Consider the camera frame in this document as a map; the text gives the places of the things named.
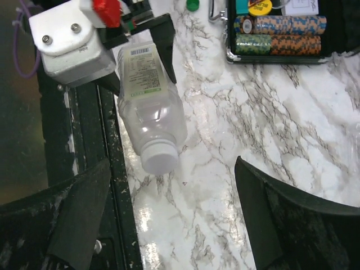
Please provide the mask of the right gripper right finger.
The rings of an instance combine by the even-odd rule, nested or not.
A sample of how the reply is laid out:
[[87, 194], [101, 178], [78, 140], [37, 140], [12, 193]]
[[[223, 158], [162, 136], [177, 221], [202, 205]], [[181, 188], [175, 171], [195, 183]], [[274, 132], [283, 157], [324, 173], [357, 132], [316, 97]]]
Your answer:
[[359, 208], [304, 192], [241, 157], [235, 178], [257, 269], [359, 269]]

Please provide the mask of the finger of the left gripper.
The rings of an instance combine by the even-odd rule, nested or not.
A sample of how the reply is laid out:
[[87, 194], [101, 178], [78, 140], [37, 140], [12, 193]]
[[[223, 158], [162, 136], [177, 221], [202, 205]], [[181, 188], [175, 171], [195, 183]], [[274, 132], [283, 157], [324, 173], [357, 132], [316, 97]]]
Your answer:
[[116, 96], [120, 94], [120, 80], [115, 72], [97, 79], [97, 84]]
[[148, 19], [144, 22], [136, 22], [136, 27], [131, 31], [133, 35], [149, 30], [152, 41], [155, 43], [163, 67], [170, 80], [176, 84], [177, 79], [173, 67], [173, 46], [176, 31], [169, 13]]

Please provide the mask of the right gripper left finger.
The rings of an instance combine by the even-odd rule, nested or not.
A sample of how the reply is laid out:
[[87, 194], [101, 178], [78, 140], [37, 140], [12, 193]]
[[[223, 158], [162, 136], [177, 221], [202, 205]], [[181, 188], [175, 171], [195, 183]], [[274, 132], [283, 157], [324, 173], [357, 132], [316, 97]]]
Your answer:
[[111, 180], [104, 159], [1, 205], [1, 269], [89, 269]]

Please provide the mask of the square clear juice bottle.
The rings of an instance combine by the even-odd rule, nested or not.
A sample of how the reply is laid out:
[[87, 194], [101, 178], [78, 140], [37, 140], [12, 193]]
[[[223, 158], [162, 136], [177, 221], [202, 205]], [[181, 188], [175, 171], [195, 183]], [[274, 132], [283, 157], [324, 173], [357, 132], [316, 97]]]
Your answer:
[[171, 145], [178, 152], [187, 138], [185, 112], [155, 44], [122, 47], [118, 53], [118, 72], [119, 115], [135, 153], [140, 157], [146, 146], [160, 143]]

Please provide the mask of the white juice bottle cap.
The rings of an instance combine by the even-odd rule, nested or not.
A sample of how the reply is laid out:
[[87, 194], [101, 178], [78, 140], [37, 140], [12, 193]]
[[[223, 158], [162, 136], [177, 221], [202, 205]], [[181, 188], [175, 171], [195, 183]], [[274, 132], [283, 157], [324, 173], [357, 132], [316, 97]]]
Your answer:
[[177, 149], [165, 143], [146, 146], [140, 157], [144, 171], [156, 176], [170, 173], [178, 163]]

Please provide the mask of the loose green bottle cap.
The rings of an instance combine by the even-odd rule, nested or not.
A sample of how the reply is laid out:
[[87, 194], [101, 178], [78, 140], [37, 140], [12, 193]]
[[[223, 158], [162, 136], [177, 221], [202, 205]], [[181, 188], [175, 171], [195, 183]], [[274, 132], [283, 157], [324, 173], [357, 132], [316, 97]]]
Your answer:
[[186, 8], [187, 10], [191, 12], [195, 12], [200, 7], [200, 1], [199, 0], [186, 0]]

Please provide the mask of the yellow dealer chip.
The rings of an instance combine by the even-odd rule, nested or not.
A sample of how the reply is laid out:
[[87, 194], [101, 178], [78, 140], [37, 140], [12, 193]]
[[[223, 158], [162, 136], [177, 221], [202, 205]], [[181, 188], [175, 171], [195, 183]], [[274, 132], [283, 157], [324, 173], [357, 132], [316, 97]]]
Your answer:
[[265, 16], [272, 11], [271, 0], [250, 0], [248, 1], [248, 12], [251, 16]]

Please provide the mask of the black poker chip case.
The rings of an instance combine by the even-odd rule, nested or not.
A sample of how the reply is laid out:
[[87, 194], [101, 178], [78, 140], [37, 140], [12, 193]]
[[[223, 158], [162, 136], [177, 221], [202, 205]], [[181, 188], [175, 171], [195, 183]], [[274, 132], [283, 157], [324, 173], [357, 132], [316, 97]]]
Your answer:
[[248, 1], [226, 1], [210, 22], [226, 24], [226, 58], [234, 64], [322, 64], [359, 53], [359, 1], [272, 1], [265, 16], [251, 16]]

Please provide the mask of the black front rail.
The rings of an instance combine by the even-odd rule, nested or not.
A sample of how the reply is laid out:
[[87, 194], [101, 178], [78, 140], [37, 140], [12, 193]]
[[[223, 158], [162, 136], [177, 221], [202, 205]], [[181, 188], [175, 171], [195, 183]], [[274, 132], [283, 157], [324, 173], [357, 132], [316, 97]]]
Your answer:
[[49, 186], [1, 206], [1, 268], [142, 269], [113, 89], [37, 79]]

